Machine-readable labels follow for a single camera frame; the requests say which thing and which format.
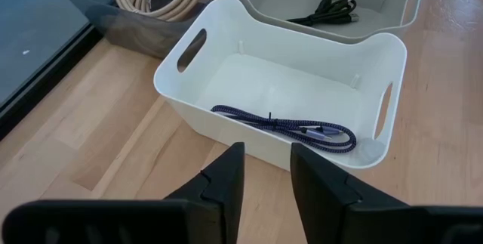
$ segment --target black cable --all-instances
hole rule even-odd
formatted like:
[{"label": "black cable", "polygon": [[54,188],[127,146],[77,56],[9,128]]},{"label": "black cable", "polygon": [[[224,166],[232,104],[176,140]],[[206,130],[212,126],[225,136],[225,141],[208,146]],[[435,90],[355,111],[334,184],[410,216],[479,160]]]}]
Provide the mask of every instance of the black cable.
[{"label": "black cable", "polygon": [[[348,128],[334,123],[312,120],[272,119],[271,115],[266,119],[225,105],[216,105],[211,109],[211,112],[223,113],[226,117],[263,131],[278,132],[328,153],[348,153],[357,144],[354,133]],[[349,139],[345,142],[330,142],[327,141],[327,139],[331,139],[329,134],[346,134]]]},{"label": "black cable", "polygon": [[318,23],[325,24],[346,24],[358,21],[357,14],[351,14],[357,7],[355,0],[322,0],[314,14],[308,17],[294,18],[288,22],[304,26],[314,26]]}]

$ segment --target floor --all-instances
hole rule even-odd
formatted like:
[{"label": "floor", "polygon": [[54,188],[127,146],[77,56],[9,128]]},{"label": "floor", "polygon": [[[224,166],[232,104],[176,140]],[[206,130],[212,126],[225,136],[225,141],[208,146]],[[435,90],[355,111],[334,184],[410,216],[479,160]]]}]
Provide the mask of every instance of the floor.
[{"label": "floor", "polygon": [[86,23],[69,0],[0,0],[0,107]]},{"label": "floor", "polygon": [[[410,204],[483,205],[483,0],[423,0],[389,155],[357,176]],[[152,86],[159,61],[100,42],[0,142],[0,219],[45,198],[161,199],[226,146]],[[304,243],[288,172],[246,157],[239,243]]]}]

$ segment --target wooden table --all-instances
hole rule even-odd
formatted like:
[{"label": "wooden table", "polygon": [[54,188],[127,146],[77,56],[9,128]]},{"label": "wooden table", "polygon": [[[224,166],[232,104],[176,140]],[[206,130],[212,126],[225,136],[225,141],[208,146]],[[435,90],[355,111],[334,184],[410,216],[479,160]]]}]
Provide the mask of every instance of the wooden table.
[{"label": "wooden table", "polygon": [[[358,176],[412,204],[483,204],[483,0],[423,0],[387,158]],[[101,41],[0,142],[0,218],[47,198],[161,199],[226,146],[159,97],[159,60]],[[303,243],[288,172],[246,157],[240,243]]]}]

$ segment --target wooden tabletop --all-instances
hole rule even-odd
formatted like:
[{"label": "wooden tabletop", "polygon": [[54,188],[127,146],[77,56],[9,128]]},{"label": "wooden tabletop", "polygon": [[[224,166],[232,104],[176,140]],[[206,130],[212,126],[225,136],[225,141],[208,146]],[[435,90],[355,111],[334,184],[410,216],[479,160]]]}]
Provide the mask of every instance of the wooden tabletop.
[{"label": "wooden tabletop", "polygon": [[[423,0],[389,155],[358,176],[411,204],[483,205],[483,0]],[[158,95],[160,60],[101,41],[0,142],[0,219],[46,198],[161,199],[227,147]],[[288,172],[246,157],[240,243],[303,243]]]}]

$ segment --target purple braided cable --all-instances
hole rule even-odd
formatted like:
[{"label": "purple braided cable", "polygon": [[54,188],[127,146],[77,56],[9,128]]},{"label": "purple braided cable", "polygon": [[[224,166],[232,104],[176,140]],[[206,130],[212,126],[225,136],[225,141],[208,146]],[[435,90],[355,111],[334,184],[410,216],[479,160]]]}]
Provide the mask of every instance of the purple braided cable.
[{"label": "purple braided cable", "polygon": [[[279,134],[291,137],[297,141],[300,141],[306,145],[314,147],[319,150],[324,150],[328,153],[348,153],[355,148],[357,140],[354,133],[348,128],[337,125],[334,123],[318,122],[312,120],[290,120],[290,119],[271,119],[263,118],[240,109],[229,107],[226,105],[216,105],[211,109],[211,112],[225,113],[226,116],[243,122],[251,127],[263,130],[263,131],[275,131]],[[329,127],[337,129],[349,137],[345,142],[329,142],[319,140],[313,137],[308,137],[295,131],[302,131],[303,129],[310,127]]]}]

